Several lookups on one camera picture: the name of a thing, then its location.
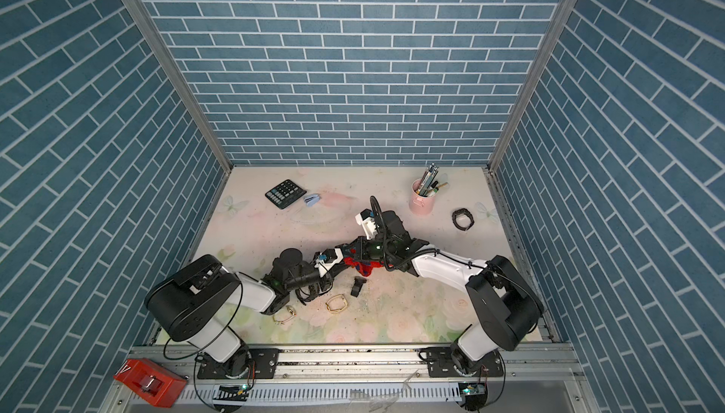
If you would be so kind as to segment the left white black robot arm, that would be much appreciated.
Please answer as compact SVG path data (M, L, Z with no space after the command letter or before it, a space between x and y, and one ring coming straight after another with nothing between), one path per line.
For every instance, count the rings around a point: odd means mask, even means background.
M216 318L222 307L272 316L294 294L307 292L311 301L332 288L334 277L346 268L345 258L342 249L332 248L309 262L300 250L286 249L275 258L270 273L257 280L207 254L154 286L145 307L172 341L188 342L225 364L241 356L244 344L230 321Z

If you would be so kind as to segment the light blue stapler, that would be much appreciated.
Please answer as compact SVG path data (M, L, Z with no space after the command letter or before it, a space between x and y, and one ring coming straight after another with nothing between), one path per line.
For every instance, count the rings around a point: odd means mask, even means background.
M318 203L320 200L321 200L321 196L317 193L310 194L310 195L304 197L304 203L305 203L306 207L313 206L316 203Z

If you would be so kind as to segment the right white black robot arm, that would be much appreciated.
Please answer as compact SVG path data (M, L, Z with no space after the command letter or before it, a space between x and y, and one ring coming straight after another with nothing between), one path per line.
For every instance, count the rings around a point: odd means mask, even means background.
M366 239L352 256L361 266L433 279L468 296L477 322L451 344L451 359L460 373L477 373L497 350L515 350L543 317L541 300L508 258L485 261L447 253L411 237L392 210L366 209L355 220Z

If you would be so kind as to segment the red blue towel cloth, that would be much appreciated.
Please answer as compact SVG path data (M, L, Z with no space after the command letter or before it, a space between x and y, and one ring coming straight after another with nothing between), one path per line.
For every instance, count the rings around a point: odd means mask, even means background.
M343 262L350 267L353 267L363 277L370 277L373 269L382 268L383 263L378 260L372 260L362 257L360 254L353 254L353 256L345 256Z

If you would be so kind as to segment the gold watch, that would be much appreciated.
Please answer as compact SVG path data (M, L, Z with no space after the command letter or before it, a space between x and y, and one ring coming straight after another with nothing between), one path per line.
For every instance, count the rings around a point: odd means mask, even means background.
M349 308L349 301L347 301L345 294L337 294L328 299L325 305L330 314L339 314Z
M272 316L272 320L274 324L283 325L288 324L288 322L294 320L296 316L298 316L296 309L294 309L294 307L291 307L290 305L287 305L284 309L281 309L280 311L275 313Z

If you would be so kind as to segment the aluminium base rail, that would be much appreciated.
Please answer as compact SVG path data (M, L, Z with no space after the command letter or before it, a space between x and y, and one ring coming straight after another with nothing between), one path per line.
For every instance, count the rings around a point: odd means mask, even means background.
M486 396L488 412L595 412L583 368L564 343L525 342L498 351L477 373L454 368L445 344L254 345L257 369L247 379L228 379L191 358L188 346L138 346L130 357L147 358L186 379L173 411L252 412L276 407L315 411L323 405L383 412L413 403L457 405Z

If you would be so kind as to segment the pink pen holder cup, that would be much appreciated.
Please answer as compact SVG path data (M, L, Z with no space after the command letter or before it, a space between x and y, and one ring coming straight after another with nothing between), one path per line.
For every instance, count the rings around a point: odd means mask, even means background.
M409 209L414 215L427 216L430 215L430 213L432 213L433 211L435 197L425 197L419 195L416 191L420 184L420 179L415 180L415 182L413 182L412 184L412 191L409 199Z

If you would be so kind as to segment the gold watch right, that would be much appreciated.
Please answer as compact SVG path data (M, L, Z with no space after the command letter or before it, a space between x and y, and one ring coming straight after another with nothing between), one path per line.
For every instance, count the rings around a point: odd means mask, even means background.
M328 299L325 305L330 314L339 314L349 308L349 301L347 301L345 294L337 294Z

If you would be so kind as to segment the red box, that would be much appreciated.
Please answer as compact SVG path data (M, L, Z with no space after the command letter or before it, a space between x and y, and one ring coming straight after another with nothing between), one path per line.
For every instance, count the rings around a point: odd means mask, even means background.
M187 380L147 358L128 358L113 375L153 407L169 408L187 386Z

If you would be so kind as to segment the gold watch left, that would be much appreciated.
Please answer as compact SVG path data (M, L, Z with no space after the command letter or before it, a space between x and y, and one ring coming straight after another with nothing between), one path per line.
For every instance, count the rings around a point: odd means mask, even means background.
M296 316L298 316L296 309L294 309L294 307L291 307L290 305L287 305L284 309L281 309L280 311L275 313L272 316L272 320L274 324L283 325L288 324L288 322L294 320Z

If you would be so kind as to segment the pens in cup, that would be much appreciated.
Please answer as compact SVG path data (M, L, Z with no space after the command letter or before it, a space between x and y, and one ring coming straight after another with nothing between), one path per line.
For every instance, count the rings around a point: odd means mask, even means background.
M432 192L438 187L438 173L439 167L434 163L430 164L419 180L418 186L413 191L421 197L429 197L432 195Z

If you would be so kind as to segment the black desktop calculator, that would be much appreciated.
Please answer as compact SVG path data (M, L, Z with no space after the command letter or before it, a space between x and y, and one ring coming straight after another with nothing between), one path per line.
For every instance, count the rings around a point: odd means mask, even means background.
M277 186L268 190L264 197L268 199L275 207L283 210L290 207L297 200L303 198L307 194L307 190L304 190L301 186L298 186L295 182L290 179L286 179Z

